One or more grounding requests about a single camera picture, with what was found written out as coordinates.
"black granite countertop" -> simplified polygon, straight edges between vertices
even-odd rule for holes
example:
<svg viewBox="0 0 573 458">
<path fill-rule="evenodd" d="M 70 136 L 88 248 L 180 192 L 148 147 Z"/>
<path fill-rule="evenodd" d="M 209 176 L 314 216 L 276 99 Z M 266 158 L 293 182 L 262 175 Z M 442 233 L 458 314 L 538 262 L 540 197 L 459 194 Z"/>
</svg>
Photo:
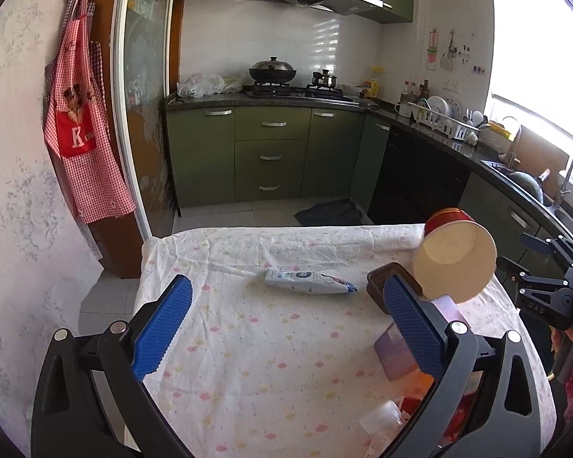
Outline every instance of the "black granite countertop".
<svg viewBox="0 0 573 458">
<path fill-rule="evenodd" d="M 368 115 L 386 122 L 391 127 L 396 127 L 410 132 L 420 139 L 431 143 L 437 149 L 450 154 L 459 161 L 467 165 L 472 172 L 486 180 L 499 191 L 505 194 L 516 205 L 520 206 L 537 223 L 539 223 L 551 235 L 557 237 L 559 234 L 565 235 L 573 241 L 573 235 L 563 226 L 541 203 L 534 200 L 520 186 L 513 183 L 504 175 L 493 170 L 483 163 L 483 160 L 498 162 L 498 153 L 481 143 L 475 148 L 466 143 L 449 139 L 438 131 L 433 131 L 429 127 L 423 126 L 413 119 L 406 120 L 399 117 L 392 111 L 392 105 L 382 103 L 382 105 L 370 105 L 362 103 L 361 106 L 338 105 L 334 103 L 322 102 L 313 98 L 301 97 L 251 97 L 245 93 L 215 94 L 202 98 L 179 98 L 174 94 L 166 98 L 165 109 L 167 111 L 189 110 L 191 108 L 214 108 L 217 106 L 306 106 L 316 108 L 335 108 L 338 110 L 366 111 Z"/>
</svg>

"dish rack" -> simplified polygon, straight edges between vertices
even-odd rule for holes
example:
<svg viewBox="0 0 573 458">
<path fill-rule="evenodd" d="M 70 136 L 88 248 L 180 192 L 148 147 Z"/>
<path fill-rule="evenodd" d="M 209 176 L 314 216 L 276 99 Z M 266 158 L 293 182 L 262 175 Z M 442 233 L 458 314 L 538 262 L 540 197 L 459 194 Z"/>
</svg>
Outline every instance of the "dish rack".
<svg viewBox="0 0 573 458">
<path fill-rule="evenodd" d="M 467 134 L 470 132 L 477 133 L 479 131 L 479 129 L 476 129 L 473 126 L 469 126 L 468 124 L 431 110 L 430 108 L 425 108 L 424 106 L 417 105 L 416 103 L 408 104 L 412 107 L 414 118 L 419 124 L 428 126 L 434 131 L 440 131 L 450 139 L 464 141 Z"/>
</svg>

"white tube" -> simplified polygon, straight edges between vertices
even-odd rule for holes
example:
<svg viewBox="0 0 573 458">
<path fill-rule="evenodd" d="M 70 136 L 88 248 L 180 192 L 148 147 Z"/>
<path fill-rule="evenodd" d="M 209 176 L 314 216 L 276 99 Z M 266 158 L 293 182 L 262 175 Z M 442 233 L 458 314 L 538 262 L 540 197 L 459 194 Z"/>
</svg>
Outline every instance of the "white tube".
<svg viewBox="0 0 573 458">
<path fill-rule="evenodd" d="M 265 274 L 265 283 L 268 286 L 312 294 L 336 294 L 357 290 L 350 282 L 319 272 L 285 272 L 269 269 Z"/>
</svg>

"tablecloth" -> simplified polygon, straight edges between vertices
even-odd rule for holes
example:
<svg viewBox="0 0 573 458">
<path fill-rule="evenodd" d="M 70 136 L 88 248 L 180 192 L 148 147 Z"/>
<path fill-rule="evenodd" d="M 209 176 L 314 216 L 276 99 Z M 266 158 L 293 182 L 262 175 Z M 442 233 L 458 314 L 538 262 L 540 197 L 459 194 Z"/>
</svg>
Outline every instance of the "tablecloth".
<svg viewBox="0 0 573 458">
<path fill-rule="evenodd" d="M 151 238 L 143 248 L 136 310 L 177 273 L 194 298 L 159 369 L 144 379 L 196 458 L 353 458 L 369 444 L 359 419 L 400 397 L 373 349 L 387 328 L 366 293 L 366 275 L 386 263 L 411 266 L 423 226 L 208 228 Z M 312 270 L 352 282 L 352 295 L 307 295 L 268 287 L 268 268 Z M 511 300 L 493 277 L 460 304 L 475 333 L 523 335 L 541 410 L 541 444 L 555 409 L 541 361 Z"/>
</svg>

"metal bolt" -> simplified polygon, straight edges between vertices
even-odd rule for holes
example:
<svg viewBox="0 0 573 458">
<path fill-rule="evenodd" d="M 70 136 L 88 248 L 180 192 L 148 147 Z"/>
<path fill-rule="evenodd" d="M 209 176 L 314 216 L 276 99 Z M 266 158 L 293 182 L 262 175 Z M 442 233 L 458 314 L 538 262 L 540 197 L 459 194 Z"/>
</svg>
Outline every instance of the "metal bolt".
<svg viewBox="0 0 573 458">
<path fill-rule="evenodd" d="M 521 336 L 519 333 L 517 333 L 515 330 L 510 330 L 510 331 L 507 333 L 507 337 L 509 338 L 509 340 L 510 340 L 511 342 L 520 342 L 520 341 L 522 341 L 522 336 Z"/>
<path fill-rule="evenodd" d="M 457 334 L 465 334 L 467 332 L 467 326 L 462 322 L 452 323 L 452 330 Z"/>
<path fill-rule="evenodd" d="M 68 337 L 68 331 L 66 329 L 60 329 L 53 334 L 53 339 L 55 341 L 63 341 Z"/>
<path fill-rule="evenodd" d="M 120 334 L 121 332 L 125 332 L 125 329 L 128 328 L 128 324 L 124 321 L 119 320 L 110 325 L 110 332 L 113 334 Z"/>
</svg>

